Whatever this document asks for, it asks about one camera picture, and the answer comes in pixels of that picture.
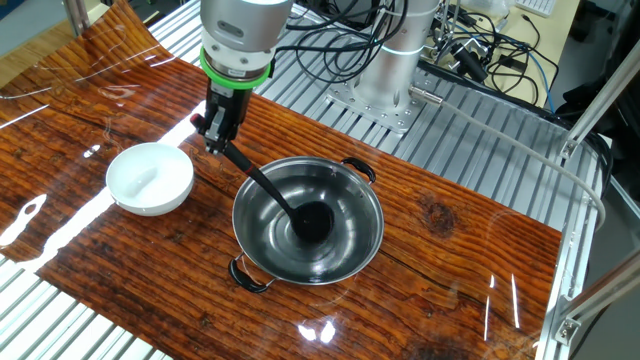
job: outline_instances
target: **black cable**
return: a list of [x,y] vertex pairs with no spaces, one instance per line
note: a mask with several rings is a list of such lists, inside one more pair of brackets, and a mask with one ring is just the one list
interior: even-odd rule
[[[531,19],[529,19],[528,16],[526,15],[522,15],[522,18],[527,21],[529,24],[531,24],[531,26],[533,27],[533,30],[536,32],[536,42],[535,45],[533,45],[533,48],[537,48],[538,44],[540,44],[540,32],[538,31],[537,27],[535,26],[535,24],[531,21]],[[499,73],[498,70],[500,69],[501,66],[504,65],[504,63],[506,63],[509,60],[515,59],[516,57],[522,56],[522,55],[526,55],[525,57],[525,69],[529,66],[529,50],[526,51],[520,51],[518,52],[518,48],[515,47],[515,49],[507,49],[507,48],[502,48],[505,50],[511,50],[511,53],[507,56],[505,56],[504,58],[498,60],[497,62],[489,65],[487,67],[487,73],[489,75],[491,75],[491,82],[493,83],[493,86],[496,88],[496,90],[498,90],[499,92],[502,92],[504,94],[508,94],[510,91],[512,91],[513,89],[515,89],[516,87],[518,87],[521,83],[522,80],[526,79],[527,76],[524,75],[524,72],[522,72],[521,74],[505,74],[505,73]],[[515,84],[513,84],[512,86],[510,86],[508,89],[506,90],[502,90],[500,89],[500,87],[498,86],[498,84],[496,83],[496,76],[510,76],[510,77],[518,77],[518,81],[516,81]],[[532,102],[533,105],[536,105],[538,103],[538,98],[539,98],[539,94],[538,94],[538,86],[535,83],[535,81],[533,82],[534,86],[534,90],[535,90],[535,96],[534,96],[534,100]]]
[[591,322],[591,324],[589,324],[589,327],[587,328],[587,330],[585,330],[584,335],[582,335],[582,339],[580,339],[580,342],[578,343],[578,345],[576,345],[575,350],[573,350],[573,352],[569,356],[569,360],[575,359],[576,355],[578,355],[578,352],[582,348],[582,345],[584,345],[585,340],[587,340],[589,333],[591,332],[591,330],[593,330],[593,327],[596,325],[598,320],[600,320],[600,317],[602,316],[602,314],[604,314],[605,311],[607,311],[608,308],[609,308],[609,305],[603,307],[602,310],[598,312],[598,315],[596,315],[596,317],[593,318],[593,321]]
[[575,117],[575,116],[582,116],[582,114],[584,114],[585,110],[580,110],[580,111],[572,111],[572,112],[567,112],[567,113],[556,113],[557,116],[563,117],[563,118],[570,118],[570,117]]
[[310,8],[307,8],[301,15],[298,16],[291,16],[289,15],[289,20],[300,20],[302,19],[305,15],[307,15],[309,13],[309,11],[311,11]]
[[491,31],[482,29],[477,24],[472,25],[471,27],[473,29],[475,29],[476,31],[478,31],[478,32],[480,32],[480,30],[485,30],[486,32],[490,33],[490,35],[493,36],[493,46],[492,46],[492,51],[491,51],[491,55],[493,55],[493,50],[495,50],[495,48],[497,46],[496,38],[497,38],[497,35],[498,35],[498,31],[496,30],[496,26],[493,23],[493,20],[491,20],[491,18],[488,17],[487,15],[481,14],[481,13],[468,12],[467,15],[480,16],[480,17],[485,18],[485,19],[487,19],[489,21],[489,25],[491,25]]
[[325,28],[325,27],[327,27],[329,25],[332,25],[332,24],[336,23],[339,20],[342,20],[344,17],[346,17],[347,14],[349,13],[349,11],[351,11],[351,9],[353,9],[356,6],[357,3],[358,3],[358,0],[352,0],[351,3],[349,3],[349,6],[347,6],[347,8],[344,9],[344,11],[342,11],[338,15],[330,18],[329,20],[327,20],[327,21],[325,21],[323,23],[314,24],[314,25],[287,25],[287,29],[289,29],[289,30],[299,30],[299,31],[309,31],[309,30],[318,30],[318,29]]
[[[404,24],[404,21],[407,18],[407,13],[408,13],[408,2],[409,0],[405,0],[405,6],[402,9],[402,16],[400,17],[400,21],[398,22],[398,25],[393,29],[393,31],[391,31],[390,33],[387,33],[387,35],[377,41],[373,41],[371,43],[367,43],[367,42],[360,42],[357,45],[348,45],[342,48],[332,48],[332,47],[314,47],[314,46],[301,46],[299,45],[300,42],[298,42],[298,45],[289,45],[289,46],[281,46],[279,48],[276,49],[276,53],[280,52],[280,51],[318,51],[318,52],[332,52],[332,53],[344,53],[344,52],[354,52],[354,51],[360,51],[360,50],[369,50],[369,49],[373,49],[376,48],[378,46],[383,45],[385,42],[389,41],[391,38],[393,38],[398,32],[400,32],[400,30],[402,29],[402,25]],[[345,32],[351,32],[351,33],[357,33],[353,30],[347,30],[347,29],[340,29],[342,31]]]
[[[390,10],[393,11],[394,9],[395,9],[395,1],[390,5]],[[378,55],[379,51],[382,48],[383,42],[378,41],[376,39],[381,37],[382,32],[385,31],[385,27],[386,27],[386,32],[383,38],[388,38],[389,34],[392,33],[391,22],[386,21],[388,17],[389,17],[388,14],[386,13],[383,14],[380,21],[378,21],[376,28],[373,30],[372,34],[370,35],[363,34],[360,32],[355,32],[350,29],[329,28],[329,29],[319,29],[313,32],[309,32],[298,41],[298,45],[303,44],[311,36],[315,34],[320,34],[325,31],[340,31],[340,33],[337,36],[334,36],[333,39],[331,39],[327,44],[327,46],[323,49],[335,49],[332,46],[333,44],[340,41],[340,39],[342,39],[343,37],[348,37],[350,35],[365,40],[362,42],[357,42],[355,44],[348,44],[348,45],[342,46],[340,49],[343,51],[335,52],[336,55],[333,57],[332,61],[329,60],[327,57],[327,55],[331,52],[323,51],[323,61],[325,64],[325,70],[333,75],[331,79],[325,79],[319,75],[313,74],[313,72],[310,69],[308,69],[307,66],[305,66],[305,64],[302,62],[300,58],[300,53],[299,53],[301,50],[297,48],[295,49],[296,61],[298,62],[300,67],[303,69],[303,71],[307,75],[314,78],[315,80],[319,80],[326,83],[342,83],[344,81],[351,80],[357,77],[358,75],[360,75],[364,71],[364,69],[371,63],[371,61],[373,61],[373,59]],[[395,30],[398,30],[401,26],[402,26],[401,23],[398,24]],[[363,47],[366,48],[364,51],[358,50]],[[361,51],[359,57],[357,57],[355,60],[352,59],[351,61],[348,61],[344,66],[340,65],[341,55],[343,55],[345,52],[356,52],[356,51]]]
[[[465,34],[465,35],[481,35],[481,34],[485,34],[485,35],[492,35],[489,34],[487,32],[479,32],[479,31],[470,31],[470,32],[456,32],[456,34]],[[560,72],[560,67],[558,66],[558,64],[556,64],[555,62],[551,61],[548,57],[544,56],[542,53],[540,53],[537,49],[533,48],[531,45],[524,43],[522,41],[516,40],[510,36],[504,35],[504,34],[500,34],[497,33],[495,34],[495,36],[499,37],[500,39],[506,40],[506,42],[510,43],[511,45],[515,45],[520,47],[522,50],[529,50],[531,52],[534,52],[536,55],[540,56],[540,58],[542,58],[543,60],[545,60],[546,62],[548,62],[549,64],[553,65],[553,67],[556,69],[556,72],[553,76],[553,79],[551,80],[551,83],[549,84],[549,86],[551,86],[556,78],[558,77],[558,73]]]
[[357,13],[353,13],[353,14],[349,14],[346,16],[347,19],[349,18],[354,18],[354,17],[358,17],[361,15],[365,15],[365,14],[373,14],[376,11],[380,10],[380,9],[386,9],[387,7],[385,5],[380,5],[380,6],[376,6],[376,7],[372,7],[369,10],[363,10]]

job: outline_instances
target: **glossy wood surface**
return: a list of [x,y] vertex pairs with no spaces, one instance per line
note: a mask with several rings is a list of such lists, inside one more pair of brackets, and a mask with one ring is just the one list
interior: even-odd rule
[[557,231],[259,96],[236,141],[257,164],[356,156],[376,169],[385,235],[359,274],[238,287],[227,265],[240,253],[231,208],[245,176],[197,134],[179,145],[196,173],[183,205],[159,217],[113,205],[109,163],[167,132],[180,139],[206,86],[120,1],[0,90],[0,229],[47,195],[1,252],[176,359],[535,356]]
[[65,19],[0,56],[0,87],[73,39],[71,24]]

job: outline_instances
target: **metal rod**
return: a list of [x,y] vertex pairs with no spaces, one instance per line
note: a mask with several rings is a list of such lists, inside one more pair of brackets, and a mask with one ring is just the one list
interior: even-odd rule
[[[456,4],[456,10],[453,14],[453,21],[451,22],[451,34],[453,34],[454,31],[456,31],[456,24],[458,22],[458,12],[460,11],[460,4]],[[449,14],[444,14],[444,21],[447,21],[447,15]]]
[[91,25],[84,0],[64,0],[62,3],[67,11],[67,18],[71,24],[73,34],[80,36]]
[[442,101],[444,101],[441,97],[415,85],[409,87],[409,94],[414,99],[422,100],[436,106],[442,105]]
[[442,40],[443,37],[445,36],[445,34],[448,33],[447,30],[447,16],[449,15],[449,3],[451,2],[451,0],[445,0],[445,4],[444,4],[444,13],[442,15],[442,29],[440,30],[440,39],[438,39],[438,41]]
[[591,105],[564,138],[564,144],[560,151],[560,155],[563,158],[568,159],[571,157],[578,145],[598,123],[602,115],[609,110],[611,104],[616,101],[638,71],[640,71],[640,41],[636,43],[622,64],[613,73],[611,79],[607,81],[598,96],[593,99]]
[[562,319],[584,322],[640,285],[640,249],[569,301]]

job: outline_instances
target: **pot handle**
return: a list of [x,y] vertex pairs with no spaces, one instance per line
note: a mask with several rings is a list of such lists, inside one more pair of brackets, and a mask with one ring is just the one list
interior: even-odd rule
[[249,277],[249,275],[243,273],[238,267],[238,260],[240,260],[242,255],[244,255],[244,251],[240,255],[238,255],[237,258],[231,260],[231,262],[229,263],[229,275],[231,275],[233,280],[236,281],[236,284],[242,286],[247,291],[250,291],[254,294],[260,294],[267,291],[267,289],[269,288],[269,285],[271,285],[274,281],[276,281],[276,279],[269,281],[265,285],[260,285],[255,283],[251,279],[251,277]]
[[373,171],[373,168],[367,165],[367,163],[365,163],[364,161],[354,157],[350,157],[350,158],[343,159],[340,163],[343,165],[344,164],[352,165],[354,168],[356,168],[356,170],[367,175],[369,177],[369,185],[376,182],[376,172]]

